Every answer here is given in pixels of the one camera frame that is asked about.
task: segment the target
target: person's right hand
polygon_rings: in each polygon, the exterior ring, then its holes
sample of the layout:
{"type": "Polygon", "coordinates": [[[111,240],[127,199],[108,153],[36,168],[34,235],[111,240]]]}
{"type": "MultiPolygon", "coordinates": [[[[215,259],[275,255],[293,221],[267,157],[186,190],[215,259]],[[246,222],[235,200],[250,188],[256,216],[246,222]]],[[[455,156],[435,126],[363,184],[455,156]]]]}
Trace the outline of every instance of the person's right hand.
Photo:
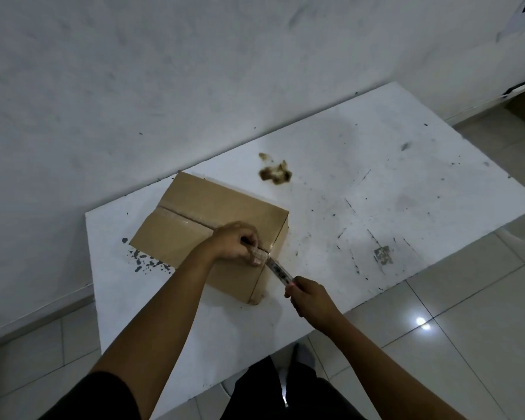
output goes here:
{"type": "Polygon", "coordinates": [[[294,282],[287,285],[284,296],[292,298],[292,304],[300,317],[327,335],[344,319],[325,288],[308,278],[300,275],[294,278],[294,282]]]}

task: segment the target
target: white tabletop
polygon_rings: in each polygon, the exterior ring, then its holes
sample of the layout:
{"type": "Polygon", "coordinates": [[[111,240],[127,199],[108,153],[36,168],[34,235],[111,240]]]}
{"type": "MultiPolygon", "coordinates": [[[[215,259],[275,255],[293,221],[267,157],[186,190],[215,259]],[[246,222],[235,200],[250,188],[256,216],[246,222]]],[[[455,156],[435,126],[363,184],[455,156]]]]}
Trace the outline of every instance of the white tabletop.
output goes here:
{"type": "MultiPolygon", "coordinates": [[[[525,213],[525,188],[396,83],[187,172],[289,210],[279,261],[322,282],[343,312],[525,213]],[[260,152],[286,160],[291,182],[261,181],[260,152]],[[376,261],[380,246],[389,246],[392,263],[376,261]]],[[[135,272],[132,248],[122,243],[171,180],[86,214],[102,351],[172,272],[135,272]]],[[[310,332],[283,293],[270,281],[261,303],[249,306],[206,286],[154,416],[310,332]]]]}

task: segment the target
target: foot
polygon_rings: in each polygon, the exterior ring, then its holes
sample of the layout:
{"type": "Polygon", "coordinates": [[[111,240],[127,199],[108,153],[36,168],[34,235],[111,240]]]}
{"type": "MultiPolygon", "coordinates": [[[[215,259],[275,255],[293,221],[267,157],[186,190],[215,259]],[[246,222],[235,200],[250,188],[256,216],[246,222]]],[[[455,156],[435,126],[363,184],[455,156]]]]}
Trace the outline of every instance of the foot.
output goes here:
{"type": "Polygon", "coordinates": [[[301,343],[294,345],[294,351],[292,352],[292,360],[290,364],[299,362],[309,368],[315,369],[315,357],[309,350],[309,348],[301,343]]]}

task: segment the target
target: forearm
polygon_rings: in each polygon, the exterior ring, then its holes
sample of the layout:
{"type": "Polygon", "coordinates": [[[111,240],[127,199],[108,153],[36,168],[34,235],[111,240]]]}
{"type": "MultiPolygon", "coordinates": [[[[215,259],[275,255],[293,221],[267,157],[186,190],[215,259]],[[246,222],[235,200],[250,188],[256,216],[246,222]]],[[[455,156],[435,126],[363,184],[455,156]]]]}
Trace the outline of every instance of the forearm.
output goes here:
{"type": "Polygon", "coordinates": [[[213,263],[210,251],[196,247],[92,369],[123,380],[143,419],[152,414],[186,342],[213,263]]]}
{"type": "Polygon", "coordinates": [[[463,419],[344,317],[328,334],[348,359],[382,419],[463,419]]]}

